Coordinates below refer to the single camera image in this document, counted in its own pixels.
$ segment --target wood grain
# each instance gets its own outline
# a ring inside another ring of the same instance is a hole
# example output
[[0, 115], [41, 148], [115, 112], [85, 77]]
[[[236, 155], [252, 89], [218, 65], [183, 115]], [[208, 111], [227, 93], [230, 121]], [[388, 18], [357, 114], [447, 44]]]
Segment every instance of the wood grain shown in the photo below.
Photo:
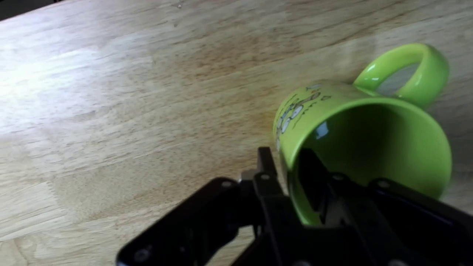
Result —
[[473, 2], [66, 0], [0, 22], [1, 265], [112, 265], [206, 180], [251, 169], [294, 89], [412, 41], [450, 62], [428, 111], [455, 155], [443, 201], [473, 213]]

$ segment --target green mug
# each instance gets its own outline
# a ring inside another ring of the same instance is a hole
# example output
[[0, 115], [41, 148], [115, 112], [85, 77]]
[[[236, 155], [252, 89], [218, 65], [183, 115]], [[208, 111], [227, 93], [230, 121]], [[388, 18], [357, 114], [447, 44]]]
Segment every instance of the green mug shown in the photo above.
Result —
[[[376, 89], [416, 65], [391, 96]], [[304, 225], [320, 225], [297, 177], [297, 158], [311, 149], [329, 172], [368, 185], [385, 177], [428, 197], [446, 188], [452, 157], [440, 126], [422, 109], [443, 90], [446, 59], [434, 47], [406, 44], [371, 62], [354, 84], [316, 81], [295, 90], [276, 112], [273, 133], [288, 189]]]

